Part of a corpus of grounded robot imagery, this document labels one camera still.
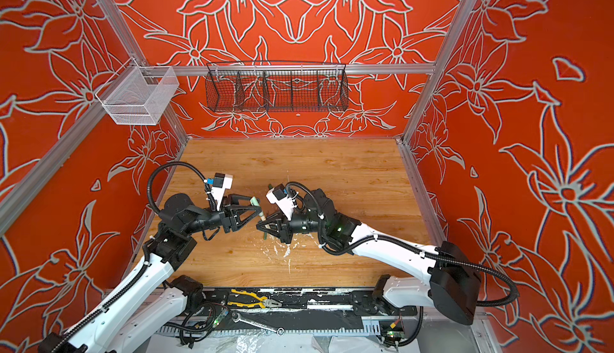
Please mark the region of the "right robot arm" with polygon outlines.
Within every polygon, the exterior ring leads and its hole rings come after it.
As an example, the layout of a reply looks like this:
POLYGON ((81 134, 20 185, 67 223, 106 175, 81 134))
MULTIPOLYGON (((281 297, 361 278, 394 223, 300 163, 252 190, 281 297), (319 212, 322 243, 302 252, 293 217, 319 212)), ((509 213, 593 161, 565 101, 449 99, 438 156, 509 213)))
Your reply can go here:
POLYGON ((383 275, 375 300, 392 308, 435 308, 452 321, 470 325, 477 308, 481 277, 457 245, 416 244, 377 231, 347 216, 321 190, 300 184, 280 184, 266 194, 278 210, 264 217, 257 229, 290 244, 296 234, 315 233, 329 255, 357 255, 407 273, 406 278, 383 275))

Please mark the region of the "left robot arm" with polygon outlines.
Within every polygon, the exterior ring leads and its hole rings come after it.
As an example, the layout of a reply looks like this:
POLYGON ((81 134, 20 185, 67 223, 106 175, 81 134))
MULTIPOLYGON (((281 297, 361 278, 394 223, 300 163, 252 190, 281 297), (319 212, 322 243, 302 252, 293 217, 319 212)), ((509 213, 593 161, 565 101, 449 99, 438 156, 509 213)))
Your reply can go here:
POLYGON ((40 352, 134 352, 184 311, 200 308, 202 285, 182 276, 147 307, 143 303, 187 260, 195 233, 238 231, 260 216, 255 197, 229 195, 212 208, 200 208, 183 193, 169 198, 159 216, 153 239, 142 245, 136 267, 98 306, 62 334, 52 332, 38 345, 40 352))

